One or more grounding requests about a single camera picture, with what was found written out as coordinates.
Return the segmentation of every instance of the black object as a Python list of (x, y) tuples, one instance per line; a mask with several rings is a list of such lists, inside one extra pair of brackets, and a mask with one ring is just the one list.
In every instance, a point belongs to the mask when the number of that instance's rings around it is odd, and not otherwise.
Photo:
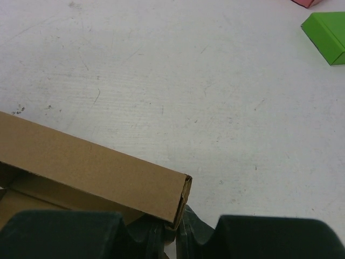
[[(118, 213), (32, 210), (0, 231), (0, 258), (161, 259), (172, 233), (150, 216), (125, 226)], [(340, 240), (321, 221), (221, 216), (213, 230), (188, 206), (176, 248), (177, 259), (345, 258)]]

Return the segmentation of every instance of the open box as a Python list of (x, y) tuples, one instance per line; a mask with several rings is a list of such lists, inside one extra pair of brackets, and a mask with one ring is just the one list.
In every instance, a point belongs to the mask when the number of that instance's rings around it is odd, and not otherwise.
[(192, 178), (0, 112), (0, 228), (24, 209), (144, 213), (177, 228)]

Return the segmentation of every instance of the cardboard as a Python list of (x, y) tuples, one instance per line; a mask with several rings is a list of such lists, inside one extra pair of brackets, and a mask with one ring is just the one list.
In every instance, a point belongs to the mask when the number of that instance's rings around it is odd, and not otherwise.
[(322, 0), (292, 0), (295, 3), (304, 6), (305, 8), (309, 8), (313, 5), (320, 3)]
[(315, 12), (302, 29), (330, 65), (345, 64), (345, 12)]
[(191, 177), (0, 112), (0, 227), (22, 209), (147, 213), (176, 228)]

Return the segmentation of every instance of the green box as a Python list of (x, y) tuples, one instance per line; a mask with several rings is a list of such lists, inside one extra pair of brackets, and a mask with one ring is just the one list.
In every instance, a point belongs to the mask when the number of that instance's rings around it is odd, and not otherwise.
[(314, 12), (302, 29), (330, 65), (345, 64), (345, 12)]

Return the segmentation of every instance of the tabletop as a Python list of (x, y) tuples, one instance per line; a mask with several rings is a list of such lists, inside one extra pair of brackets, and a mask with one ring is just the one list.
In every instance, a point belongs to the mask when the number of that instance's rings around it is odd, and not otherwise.
[(6, 0), (0, 110), (187, 173), (188, 204), (307, 217), (345, 242), (345, 66), (289, 0)]

